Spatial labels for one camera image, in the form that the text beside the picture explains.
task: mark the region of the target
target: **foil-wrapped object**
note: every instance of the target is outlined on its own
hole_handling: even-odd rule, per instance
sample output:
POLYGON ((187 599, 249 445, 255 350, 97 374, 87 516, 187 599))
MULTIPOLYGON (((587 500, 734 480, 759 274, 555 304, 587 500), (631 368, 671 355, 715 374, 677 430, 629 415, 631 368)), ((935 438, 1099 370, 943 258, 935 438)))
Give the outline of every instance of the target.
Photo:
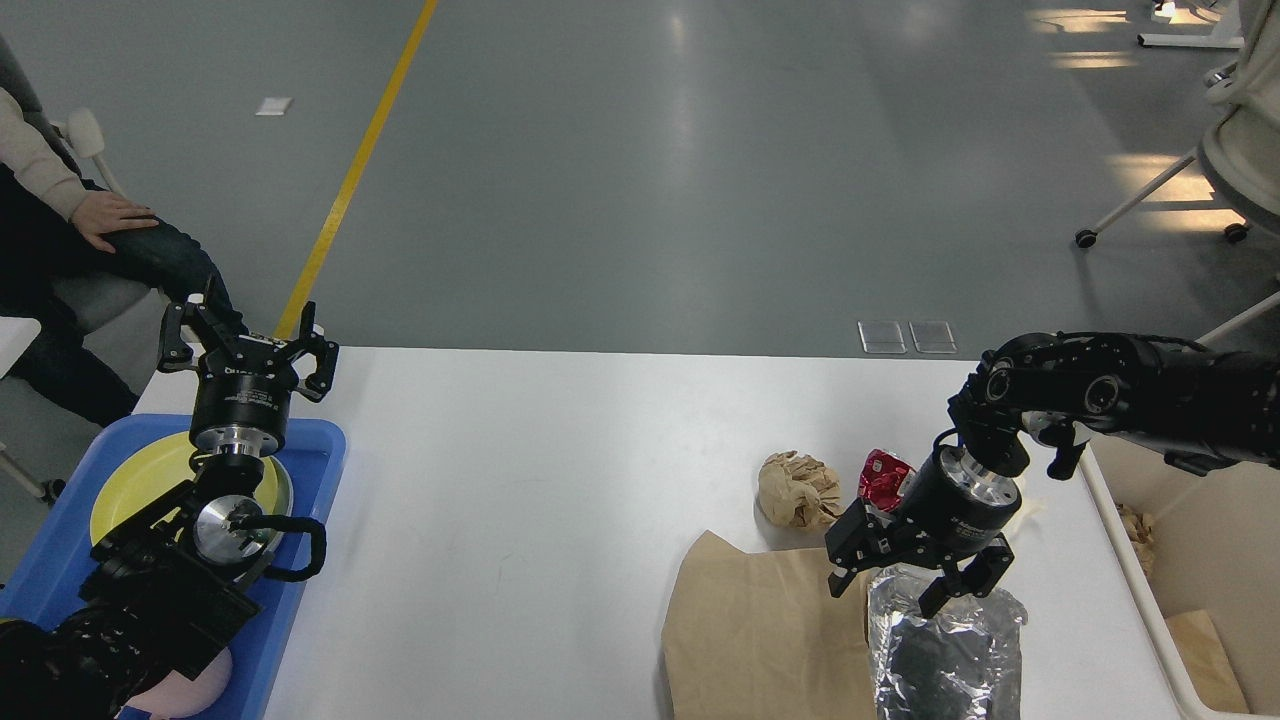
POLYGON ((868 594, 868 642, 879 720, 1018 720, 1027 609, 996 588, 957 597, 931 620, 918 598, 933 582, 910 566, 882 570, 868 594))

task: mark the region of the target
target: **blue tray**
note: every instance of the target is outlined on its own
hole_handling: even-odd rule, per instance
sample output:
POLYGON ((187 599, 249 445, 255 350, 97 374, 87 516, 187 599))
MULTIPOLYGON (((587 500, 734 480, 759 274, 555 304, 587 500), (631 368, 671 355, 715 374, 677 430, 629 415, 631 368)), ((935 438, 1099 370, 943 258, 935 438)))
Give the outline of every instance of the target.
MULTIPOLYGON (((9 585, 0 591, 0 618, 20 618, 52 630, 83 607, 84 602, 76 593, 96 568, 88 556, 88 518, 99 489, 131 455, 152 441, 187 432, 189 427, 189 415, 132 415, 97 436, 9 585)), ((324 521, 338 491, 347 439, 338 425, 326 420, 289 420, 287 442, 275 457, 293 480, 293 515, 324 521)), ((297 534, 285 536, 273 564, 306 565, 310 546, 303 539, 297 534)), ((262 606, 262 612, 232 641, 234 665, 227 691, 209 710, 192 717, 259 720, 262 716, 305 587, 306 583, 264 579, 250 588, 248 596, 262 606)), ((120 717, 145 719, 147 714, 125 710, 120 717)))

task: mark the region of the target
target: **yellow plate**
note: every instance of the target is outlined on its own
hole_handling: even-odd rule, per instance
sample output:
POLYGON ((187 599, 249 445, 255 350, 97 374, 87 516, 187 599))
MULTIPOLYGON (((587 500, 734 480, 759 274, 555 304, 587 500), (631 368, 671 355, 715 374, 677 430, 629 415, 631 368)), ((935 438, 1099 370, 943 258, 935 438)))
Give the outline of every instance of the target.
MULTIPOLYGON (((93 502, 88 520, 90 542, 97 544, 111 528, 182 480, 191 479, 195 473, 187 462, 193 451, 187 433, 175 433, 152 442, 120 464, 93 502)), ((257 484, 253 500, 269 515, 288 515, 293 500, 289 474, 275 457, 268 457, 262 464, 262 482, 257 484)))

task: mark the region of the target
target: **gray chair cushion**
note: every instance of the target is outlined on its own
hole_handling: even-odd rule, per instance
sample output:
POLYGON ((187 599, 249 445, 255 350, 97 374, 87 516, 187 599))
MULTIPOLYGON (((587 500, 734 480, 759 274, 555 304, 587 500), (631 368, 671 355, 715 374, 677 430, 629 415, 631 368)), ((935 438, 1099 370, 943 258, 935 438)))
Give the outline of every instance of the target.
POLYGON ((137 281, 91 273, 55 278, 54 292, 76 311, 81 332, 88 334, 141 302, 151 288, 137 281))

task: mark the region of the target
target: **gray floor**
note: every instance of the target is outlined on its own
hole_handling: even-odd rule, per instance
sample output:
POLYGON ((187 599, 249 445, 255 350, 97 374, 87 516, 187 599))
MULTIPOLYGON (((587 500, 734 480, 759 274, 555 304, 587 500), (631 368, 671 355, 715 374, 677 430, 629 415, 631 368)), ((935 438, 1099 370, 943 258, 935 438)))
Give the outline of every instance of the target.
MULTIPOLYGON (((270 331, 421 5, 128 6, 0 27, 270 331), (252 117, 266 95, 296 102, 252 117)), ((1192 192, 1070 241, 1117 167, 1153 174, 1216 117, 1199 78, 1231 55, 1137 47, 1148 8, 443 0, 319 319, 349 345, 803 356, 863 355, 859 319, 948 320, 968 359, 1028 331, 1198 336, 1275 290, 1274 237, 1226 246, 1192 192)), ((142 383, 154 322, 131 323, 100 342, 142 383)), ((1230 345, 1276 350, 1280 314, 1230 345)), ((15 384, 0 438, 65 473, 92 428, 15 384)), ((4 578, 33 524, 0 503, 4 578)))

